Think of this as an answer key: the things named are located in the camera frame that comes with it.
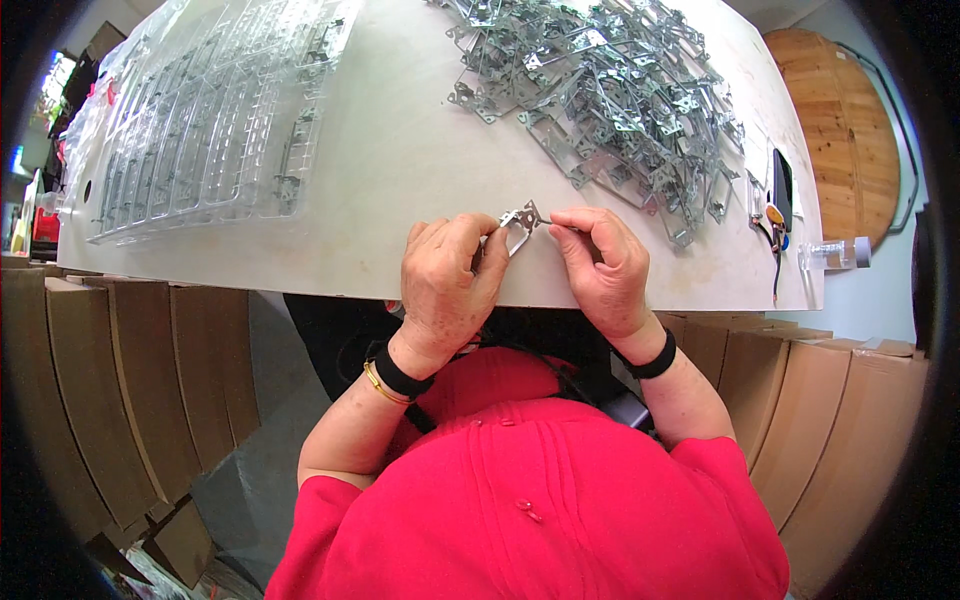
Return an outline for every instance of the hand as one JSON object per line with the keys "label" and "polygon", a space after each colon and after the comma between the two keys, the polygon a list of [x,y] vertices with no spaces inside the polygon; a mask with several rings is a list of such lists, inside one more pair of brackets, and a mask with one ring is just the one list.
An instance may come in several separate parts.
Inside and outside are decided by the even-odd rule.
{"label": "hand", "polygon": [[[470,263],[484,235],[474,275]],[[439,371],[490,316],[509,262],[507,230],[491,216],[414,224],[400,269],[406,317],[389,344],[396,365],[419,380]]]}
{"label": "hand", "polygon": [[[635,365],[653,360],[665,333],[646,308],[650,254],[619,217],[606,208],[581,206],[550,213],[550,235],[560,243],[573,297],[590,322]],[[569,228],[577,228],[578,233]],[[603,256],[595,263],[588,234]]]}

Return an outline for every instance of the gray bottle cap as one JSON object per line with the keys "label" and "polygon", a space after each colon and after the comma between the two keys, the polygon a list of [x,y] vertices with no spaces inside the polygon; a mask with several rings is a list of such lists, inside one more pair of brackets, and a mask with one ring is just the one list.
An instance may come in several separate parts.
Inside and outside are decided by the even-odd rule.
{"label": "gray bottle cap", "polygon": [[870,238],[863,236],[855,238],[853,240],[853,250],[856,253],[856,268],[866,269],[869,267],[872,256],[870,251]]}

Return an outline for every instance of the person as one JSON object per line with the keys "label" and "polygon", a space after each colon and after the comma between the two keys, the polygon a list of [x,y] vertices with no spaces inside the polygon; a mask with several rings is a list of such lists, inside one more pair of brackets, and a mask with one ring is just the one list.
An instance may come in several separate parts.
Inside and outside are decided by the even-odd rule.
{"label": "person", "polygon": [[[648,252],[606,209],[550,218],[583,315],[644,377],[662,445],[559,397],[560,359],[492,347],[451,362],[496,304],[507,231],[482,214],[417,223],[402,324],[303,443],[268,599],[785,596],[727,410],[645,305]],[[404,418],[412,400],[426,435]]]}

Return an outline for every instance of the gold bracelet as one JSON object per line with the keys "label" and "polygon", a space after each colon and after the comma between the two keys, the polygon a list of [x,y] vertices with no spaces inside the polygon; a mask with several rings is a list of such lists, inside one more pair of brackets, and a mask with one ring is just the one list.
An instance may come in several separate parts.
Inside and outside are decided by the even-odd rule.
{"label": "gold bracelet", "polygon": [[391,396],[386,390],[384,390],[383,387],[380,385],[380,382],[376,380],[376,375],[374,375],[373,371],[371,371],[370,361],[367,361],[363,364],[363,372],[367,374],[367,377],[370,379],[370,382],[373,384],[373,388],[377,390],[380,394],[384,395],[384,397],[386,397],[391,402],[396,402],[401,406],[410,406],[411,404],[416,402],[416,400],[414,399],[401,400],[398,397]]}

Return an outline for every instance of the plastic bottle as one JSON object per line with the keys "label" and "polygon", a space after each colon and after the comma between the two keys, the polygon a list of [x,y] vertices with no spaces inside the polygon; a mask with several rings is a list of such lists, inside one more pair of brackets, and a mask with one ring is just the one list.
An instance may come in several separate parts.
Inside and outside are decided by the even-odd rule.
{"label": "plastic bottle", "polygon": [[870,266],[870,238],[803,243],[797,248],[797,259],[802,271],[864,269]]}

